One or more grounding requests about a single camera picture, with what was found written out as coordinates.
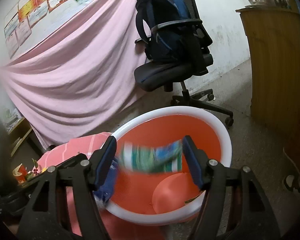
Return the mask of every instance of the black office chair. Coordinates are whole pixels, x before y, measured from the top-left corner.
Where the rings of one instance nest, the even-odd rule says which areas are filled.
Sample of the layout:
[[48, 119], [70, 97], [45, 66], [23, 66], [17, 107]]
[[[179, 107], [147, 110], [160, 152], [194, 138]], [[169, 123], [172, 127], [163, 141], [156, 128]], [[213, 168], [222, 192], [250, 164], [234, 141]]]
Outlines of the black office chair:
[[145, 91], [153, 91], [161, 86], [164, 91], [171, 92], [173, 83], [180, 82], [182, 87], [182, 96], [172, 96], [172, 106], [193, 106], [201, 109], [207, 109], [222, 114], [227, 114], [225, 123], [228, 127], [233, 124], [233, 113], [227, 109], [215, 106], [199, 99], [207, 95], [209, 101], [214, 99], [213, 90], [208, 89], [194, 95], [189, 94], [184, 81], [190, 77], [203, 76], [208, 73], [207, 66], [213, 64], [213, 58], [210, 54], [208, 46], [212, 44], [212, 39], [202, 25], [202, 20], [199, 18], [199, 13], [194, 0], [184, 0], [191, 15], [191, 19], [171, 21], [156, 25], [151, 29], [151, 33], [156, 33], [158, 30], [169, 29], [175, 30], [176, 27], [182, 28], [182, 41], [189, 54], [189, 61], [158, 63], [150, 61], [134, 71], [134, 77], [137, 84]]

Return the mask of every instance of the silver bolt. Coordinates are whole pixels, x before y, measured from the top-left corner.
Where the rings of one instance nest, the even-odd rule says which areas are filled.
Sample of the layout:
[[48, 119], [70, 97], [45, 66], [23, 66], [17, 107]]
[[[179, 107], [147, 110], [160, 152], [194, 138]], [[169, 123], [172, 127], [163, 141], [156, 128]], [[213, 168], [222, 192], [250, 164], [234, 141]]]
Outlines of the silver bolt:
[[243, 171], [245, 172], [245, 173], [248, 173], [248, 172], [250, 172], [251, 171], [251, 169], [248, 167], [248, 166], [243, 166]]
[[85, 167], [85, 166], [88, 166], [89, 163], [90, 163], [90, 162], [89, 162], [88, 160], [82, 160], [82, 161], [80, 162], [80, 165]]
[[47, 171], [48, 172], [54, 172], [56, 170], [55, 166], [50, 166]]
[[216, 160], [214, 160], [214, 159], [211, 159], [211, 160], [209, 160], [209, 164], [210, 164], [211, 166], [216, 166], [216, 165], [218, 164], [218, 161], [216, 161]]

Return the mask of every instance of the white rim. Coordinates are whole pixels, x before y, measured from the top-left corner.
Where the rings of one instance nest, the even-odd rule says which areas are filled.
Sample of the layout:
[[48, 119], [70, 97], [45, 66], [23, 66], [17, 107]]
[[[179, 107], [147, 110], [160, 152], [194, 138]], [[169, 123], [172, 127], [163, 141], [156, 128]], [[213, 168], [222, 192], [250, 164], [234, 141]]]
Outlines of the white rim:
[[[190, 106], [171, 106], [156, 109], [151, 112], [142, 114], [127, 122], [117, 131], [115, 131], [112, 134], [112, 136], [114, 136], [118, 140], [124, 134], [126, 134], [128, 131], [138, 126], [139, 124], [148, 122], [157, 117], [175, 114], [189, 115], [205, 121], [218, 136], [221, 147], [221, 163], [225, 167], [230, 167], [232, 158], [232, 146], [228, 131], [217, 117], [203, 109]], [[182, 208], [157, 215], [144, 215], [134, 213], [118, 206], [111, 200], [109, 201], [109, 204], [107, 205], [106, 209], [111, 214], [132, 223], [140, 225], [167, 225], [175, 222], [180, 222], [197, 214], [200, 210], [203, 198], [204, 193], [202, 193], [198, 198], [196, 198], [194, 201], [190, 202]]]

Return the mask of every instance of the chair armrest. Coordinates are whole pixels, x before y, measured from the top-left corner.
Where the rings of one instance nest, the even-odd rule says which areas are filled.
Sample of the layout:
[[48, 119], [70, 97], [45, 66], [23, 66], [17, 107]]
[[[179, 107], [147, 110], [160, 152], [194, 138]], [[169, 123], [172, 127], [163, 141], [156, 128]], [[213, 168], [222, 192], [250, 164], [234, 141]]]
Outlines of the chair armrest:
[[141, 38], [139, 38], [139, 39], [137, 39], [137, 40], [134, 41], [134, 44], [137, 44], [137, 43], [139, 43], [140, 41], [143, 41], [143, 40], [142, 40]]
[[200, 19], [186, 19], [186, 20], [178, 20], [178, 21], [171, 21], [166, 23], [161, 23], [154, 26], [151, 29], [151, 33], [156, 33], [158, 30], [167, 29], [167, 28], [175, 28], [175, 27], [185, 27], [185, 26], [192, 26], [192, 25], [199, 25], [202, 24], [202, 20]]

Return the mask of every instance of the wooden furniture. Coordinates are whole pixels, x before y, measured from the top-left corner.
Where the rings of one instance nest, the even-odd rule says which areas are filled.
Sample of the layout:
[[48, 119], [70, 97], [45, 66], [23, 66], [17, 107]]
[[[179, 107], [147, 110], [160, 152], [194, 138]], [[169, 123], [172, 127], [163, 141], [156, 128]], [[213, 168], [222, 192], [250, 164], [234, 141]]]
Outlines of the wooden furniture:
[[251, 116], [289, 136], [300, 112], [300, 15], [266, 6], [236, 12], [250, 48]]
[[36, 146], [36, 144], [31, 140], [29, 134], [32, 132], [32, 127], [27, 119], [22, 117], [17, 124], [8, 132], [10, 143], [13, 145], [11, 156], [15, 154], [20, 145], [27, 141], [30, 147], [37, 153], [39, 156], [42, 156], [42, 152]]

